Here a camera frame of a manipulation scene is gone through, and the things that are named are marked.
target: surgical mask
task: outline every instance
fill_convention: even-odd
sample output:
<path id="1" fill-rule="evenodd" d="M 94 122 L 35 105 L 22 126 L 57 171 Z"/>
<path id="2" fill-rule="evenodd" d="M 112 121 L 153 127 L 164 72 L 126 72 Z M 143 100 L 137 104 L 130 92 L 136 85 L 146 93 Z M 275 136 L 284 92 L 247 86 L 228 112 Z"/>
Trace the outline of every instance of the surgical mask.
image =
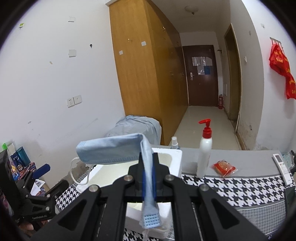
<path id="1" fill-rule="evenodd" d="M 85 185 L 89 181 L 89 173 L 96 164 L 115 164 L 139 159 L 142 160 L 145 170 L 146 187 L 145 197 L 142 204 L 142 218 L 140 225 L 145 228 L 156 228 L 160 226 L 158 205 L 153 197 L 152 167 L 153 150 L 147 138 L 141 133 L 128 134 L 124 136 L 105 137 L 89 141 L 82 141 L 76 147 L 79 158 L 71 161 L 70 175 L 73 181 L 79 185 Z M 86 183 L 77 182 L 72 174 L 72 163 L 80 159 L 85 164 L 92 166 L 88 170 Z"/>

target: mask ear loop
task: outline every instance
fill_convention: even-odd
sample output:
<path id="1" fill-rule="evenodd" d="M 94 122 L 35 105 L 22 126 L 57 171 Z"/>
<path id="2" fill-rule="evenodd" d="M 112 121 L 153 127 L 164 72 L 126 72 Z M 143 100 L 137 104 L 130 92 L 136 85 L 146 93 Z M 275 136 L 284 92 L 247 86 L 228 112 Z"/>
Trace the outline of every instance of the mask ear loop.
<path id="1" fill-rule="evenodd" d="M 75 178 L 73 177 L 73 174 L 72 174 L 72 164 L 73 164 L 73 161 L 75 161 L 75 160 L 80 160 L 80 158 L 79 158 L 79 157 L 75 157 L 75 158 L 72 159 L 71 164 L 70 164 L 70 176 L 71 176 L 72 180 L 73 180 L 76 184 L 78 184 L 78 185 L 86 185 L 86 184 L 88 184 L 88 182 L 89 182 L 89 173 L 91 172 L 92 168 L 94 167 L 94 164 L 91 165 L 91 167 L 89 168 L 89 170 L 88 170 L 88 172 L 87 172 L 87 180 L 86 180 L 86 183 L 79 183 L 79 182 L 77 182 L 77 181 L 75 180 Z"/>

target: blue handle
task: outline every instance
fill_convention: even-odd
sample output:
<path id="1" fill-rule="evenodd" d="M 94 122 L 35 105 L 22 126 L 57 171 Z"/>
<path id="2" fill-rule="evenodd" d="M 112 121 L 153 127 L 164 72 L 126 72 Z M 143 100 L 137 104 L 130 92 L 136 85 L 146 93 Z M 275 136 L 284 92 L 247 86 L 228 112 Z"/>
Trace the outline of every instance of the blue handle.
<path id="1" fill-rule="evenodd" d="M 50 166 L 48 164 L 44 164 L 42 167 L 38 168 L 36 171 L 33 172 L 32 178 L 38 179 L 49 171 L 50 171 Z"/>

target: white wall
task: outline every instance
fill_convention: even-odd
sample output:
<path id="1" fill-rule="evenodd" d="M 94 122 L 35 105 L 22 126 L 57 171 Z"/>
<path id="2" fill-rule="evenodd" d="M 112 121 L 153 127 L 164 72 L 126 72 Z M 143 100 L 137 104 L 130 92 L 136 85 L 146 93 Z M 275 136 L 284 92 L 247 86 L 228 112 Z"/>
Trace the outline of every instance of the white wall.
<path id="1" fill-rule="evenodd" d="M 238 132 L 242 136 L 247 149 L 252 150 L 255 146 L 256 137 L 259 131 L 263 107 L 263 61 L 253 22 L 243 2 L 241 0 L 223 1 L 221 16 L 216 25 L 216 34 L 219 46 L 223 51 L 221 59 L 226 111 L 229 111 L 230 105 L 228 94 L 230 92 L 230 82 L 224 35 L 231 23 L 237 39 L 242 68 L 242 103 Z M 247 63 L 244 62 L 244 57 L 247 57 Z"/>
<path id="2" fill-rule="evenodd" d="M 37 167 L 48 163 L 52 187 L 80 141 L 103 137 L 124 116 L 109 8 L 104 0 L 40 0 L 17 26 L 0 52 L 0 143 L 24 146 Z M 79 94 L 82 103 L 67 108 Z"/>
<path id="3" fill-rule="evenodd" d="M 290 151 L 290 150 L 295 151 L 296 150 L 296 127 L 294 127 L 294 131 L 292 133 L 293 133 L 292 140 L 291 140 L 288 148 L 286 149 L 286 151 Z"/>
<path id="4" fill-rule="evenodd" d="M 191 45 L 213 45 L 215 49 L 217 73 L 218 73 L 218 92 L 219 95 L 223 94 L 223 76 L 222 76 L 222 64 L 220 58 L 217 37 L 215 32 L 189 32 L 180 33 L 182 46 Z"/>
<path id="5" fill-rule="evenodd" d="M 259 0 L 242 1 L 255 26 L 264 67 L 264 102 L 255 149 L 286 151 L 293 136 L 296 106 L 295 99 L 286 98 L 285 78 L 269 66 L 268 59 L 272 45 L 270 37 L 281 41 L 294 77 L 296 77 L 296 48 L 284 27 L 265 5 Z"/>

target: paper notice on door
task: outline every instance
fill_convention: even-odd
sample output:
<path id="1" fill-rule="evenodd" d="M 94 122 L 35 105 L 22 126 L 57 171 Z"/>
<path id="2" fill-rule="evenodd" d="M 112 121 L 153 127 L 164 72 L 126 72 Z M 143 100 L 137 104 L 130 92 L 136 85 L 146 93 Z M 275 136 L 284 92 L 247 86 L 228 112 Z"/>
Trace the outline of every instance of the paper notice on door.
<path id="1" fill-rule="evenodd" d="M 192 57 L 192 65 L 197 66 L 198 64 L 198 57 Z"/>
<path id="2" fill-rule="evenodd" d="M 210 66 L 204 66 L 205 74 L 211 74 L 211 67 Z"/>
<path id="3" fill-rule="evenodd" d="M 199 66 L 206 66 L 205 57 L 200 57 L 200 65 Z"/>
<path id="4" fill-rule="evenodd" d="M 206 58 L 205 58 L 205 65 L 206 65 L 206 66 L 213 66 L 212 59 L 209 58 L 209 57 L 206 57 Z"/>
<path id="5" fill-rule="evenodd" d="M 198 75 L 205 75 L 205 70 L 203 66 L 197 66 L 197 74 Z"/>

